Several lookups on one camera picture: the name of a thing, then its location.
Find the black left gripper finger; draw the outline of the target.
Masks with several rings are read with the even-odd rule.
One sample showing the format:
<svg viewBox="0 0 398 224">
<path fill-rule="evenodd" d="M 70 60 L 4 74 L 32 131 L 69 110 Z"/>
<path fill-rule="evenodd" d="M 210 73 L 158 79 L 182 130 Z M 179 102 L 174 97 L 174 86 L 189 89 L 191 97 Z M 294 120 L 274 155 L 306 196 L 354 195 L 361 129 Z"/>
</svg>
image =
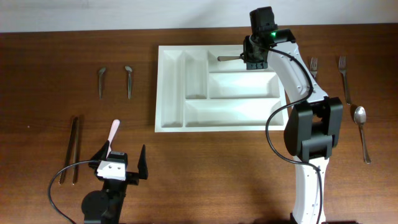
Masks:
<svg viewBox="0 0 398 224">
<path fill-rule="evenodd" d="M 140 179 L 147 180 L 148 179 L 148 168 L 146 162 L 146 145 L 142 145 L 139 162 L 137 164 L 138 174 Z"/>
<path fill-rule="evenodd" d="M 108 149 L 109 149 L 110 142 L 107 140 L 104 145 L 101 147 L 99 151 L 97 151 L 92 157 L 92 161 L 103 161 L 107 158 Z"/>
</svg>

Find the silver tablespoon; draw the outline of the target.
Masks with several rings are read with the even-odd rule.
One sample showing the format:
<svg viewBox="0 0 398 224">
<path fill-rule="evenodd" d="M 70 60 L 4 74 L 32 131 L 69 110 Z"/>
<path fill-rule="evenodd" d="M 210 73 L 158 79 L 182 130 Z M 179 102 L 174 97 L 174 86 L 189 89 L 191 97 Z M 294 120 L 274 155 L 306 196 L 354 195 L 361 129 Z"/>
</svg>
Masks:
<svg viewBox="0 0 398 224">
<path fill-rule="evenodd" d="M 225 62 L 225 61 L 231 61 L 231 60 L 244 60 L 243 56 L 218 56 L 217 61 L 219 62 Z"/>
<path fill-rule="evenodd" d="M 361 141 L 363 146 L 363 159 L 366 164 L 371 163 L 371 158 L 368 153 L 366 139 L 364 135 L 364 125 L 366 123 L 366 111 L 362 106 L 358 106 L 354 111 L 354 122 L 358 125 L 359 132 L 361 135 Z"/>
</svg>

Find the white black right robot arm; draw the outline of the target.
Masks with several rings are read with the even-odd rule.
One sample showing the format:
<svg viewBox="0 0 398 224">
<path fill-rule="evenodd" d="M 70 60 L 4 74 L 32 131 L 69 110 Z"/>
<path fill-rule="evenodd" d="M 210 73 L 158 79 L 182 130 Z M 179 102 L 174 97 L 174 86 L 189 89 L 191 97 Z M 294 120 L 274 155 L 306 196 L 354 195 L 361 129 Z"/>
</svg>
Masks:
<svg viewBox="0 0 398 224">
<path fill-rule="evenodd" d="M 325 172 L 338 144 L 343 104 L 320 88 L 305 66 L 292 31 L 278 28 L 270 6 L 257 8 L 249 16 L 252 34 L 245 37 L 242 60 L 249 70 L 273 69 L 290 101 L 272 112 L 266 123 L 278 113 L 292 110 L 284 129 L 291 157 L 277 154 L 295 166 L 296 195 L 290 220 L 325 223 Z"/>
</svg>

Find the silver fork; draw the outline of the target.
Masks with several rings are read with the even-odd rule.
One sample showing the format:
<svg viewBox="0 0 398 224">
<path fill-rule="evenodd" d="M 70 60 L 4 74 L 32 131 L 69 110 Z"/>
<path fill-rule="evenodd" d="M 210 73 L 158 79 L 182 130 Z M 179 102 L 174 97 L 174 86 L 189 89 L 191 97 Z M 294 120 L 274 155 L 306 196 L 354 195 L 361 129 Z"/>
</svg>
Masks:
<svg viewBox="0 0 398 224">
<path fill-rule="evenodd" d="M 313 78 L 316 80 L 318 73 L 318 59 L 316 57 L 312 57 L 310 60 L 310 73 L 312 74 Z"/>
<path fill-rule="evenodd" d="M 340 56 L 339 57 L 338 70 L 339 70 L 339 72 L 341 73 L 341 75 L 343 77 L 343 86 L 344 86 L 344 91 L 345 91 L 346 103 L 348 105 L 351 105 L 352 104 L 352 100 L 351 100 L 351 95 L 350 95 L 350 92 L 349 92 L 348 79 L 347 79 L 347 75 L 346 75 L 346 57 L 345 56 Z"/>
</svg>

